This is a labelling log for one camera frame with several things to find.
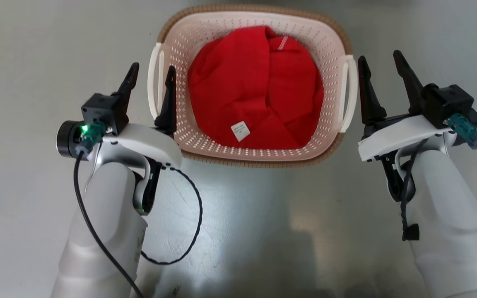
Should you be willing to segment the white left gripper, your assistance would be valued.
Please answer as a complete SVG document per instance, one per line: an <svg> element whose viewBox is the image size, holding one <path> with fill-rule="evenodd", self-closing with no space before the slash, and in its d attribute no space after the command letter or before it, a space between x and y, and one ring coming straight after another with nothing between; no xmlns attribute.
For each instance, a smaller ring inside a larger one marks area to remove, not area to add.
<svg viewBox="0 0 477 298"><path fill-rule="evenodd" d="M131 64L117 90L123 112L126 114L131 92L136 86L140 63ZM119 162L137 168L149 168L147 158L165 166L180 168L183 155L173 138L176 132L176 68L169 66L165 79L165 95L161 112L154 120L156 130L141 124L127 124L117 136L104 137L101 163Z"/></svg>

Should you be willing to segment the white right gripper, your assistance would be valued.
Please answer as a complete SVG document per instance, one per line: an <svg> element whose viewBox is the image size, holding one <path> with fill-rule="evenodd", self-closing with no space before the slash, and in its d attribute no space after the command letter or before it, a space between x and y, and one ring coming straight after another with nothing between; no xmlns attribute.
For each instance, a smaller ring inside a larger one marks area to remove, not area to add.
<svg viewBox="0 0 477 298"><path fill-rule="evenodd" d="M396 124L385 127L371 134L358 143L358 151L362 161L375 160L375 157L388 154L391 151L418 143L423 139L451 131L436 128L423 115L422 90L423 86L415 72L409 66L400 50L393 52L396 70L403 79L410 107L408 112L417 116L403 119ZM358 58L359 93L361 120L364 125L372 125L387 117L386 110L379 104L371 83L371 70L364 56Z"/></svg>

